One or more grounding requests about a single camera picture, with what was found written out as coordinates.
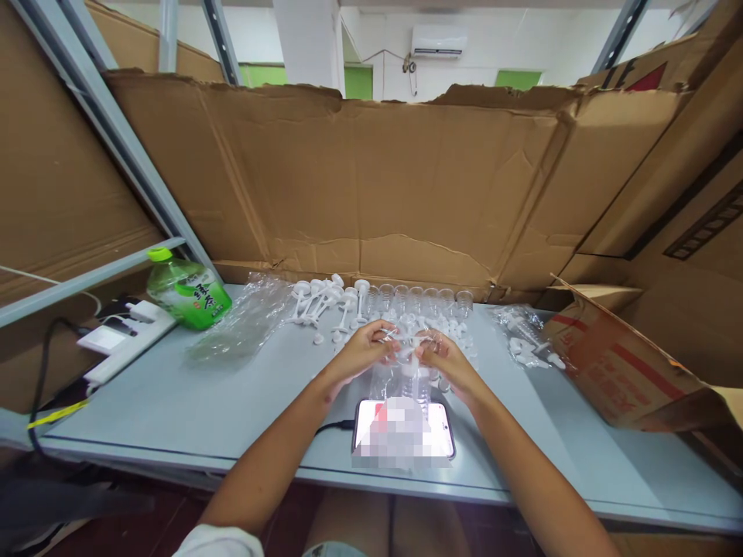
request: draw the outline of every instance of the forearm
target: forearm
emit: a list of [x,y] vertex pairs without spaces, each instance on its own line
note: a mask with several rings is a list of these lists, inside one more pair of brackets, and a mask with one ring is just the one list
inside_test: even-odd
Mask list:
[[514,502],[549,557],[618,556],[603,525],[583,498],[487,390],[469,403]]
[[200,522],[260,535],[338,390],[322,373],[313,379],[233,466]]

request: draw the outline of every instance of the bottle cap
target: bottle cap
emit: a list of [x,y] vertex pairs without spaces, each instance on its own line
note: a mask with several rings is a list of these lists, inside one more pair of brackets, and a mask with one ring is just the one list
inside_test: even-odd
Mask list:
[[151,261],[165,261],[172,258],[173,253],[168,248],[155,248],[147,252]]

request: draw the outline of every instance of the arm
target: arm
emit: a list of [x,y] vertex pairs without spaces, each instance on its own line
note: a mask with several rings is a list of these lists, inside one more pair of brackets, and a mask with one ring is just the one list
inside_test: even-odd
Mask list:
[[468,406],[503,472],[511,494],[542,550],[550,557],[619,557],[604,526],[560,471],[498,400],[457,345],[440,334],[437,353],[419,348]]
[[341,352],[294,399],[258,440],[245,451],[212,497],[200,524],[237,526],[259,536],[279,506],[315,432],[341,388],[394,350],[399,343],[379,343],[382,328],[363,326]]

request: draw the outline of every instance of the bottle label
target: bottle label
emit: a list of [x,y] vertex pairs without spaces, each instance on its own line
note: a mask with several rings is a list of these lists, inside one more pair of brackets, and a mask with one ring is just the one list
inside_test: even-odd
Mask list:
[[219,321],[232,305],[210,269],[179,280],[160,295],[160,302],[176,319],[206,327]]

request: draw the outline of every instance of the person's lap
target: person's lap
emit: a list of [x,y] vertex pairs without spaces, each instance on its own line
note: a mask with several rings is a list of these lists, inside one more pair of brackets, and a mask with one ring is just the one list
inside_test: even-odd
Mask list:
[[469,555],[449,501],[328,488],[307,538],[307,557]]

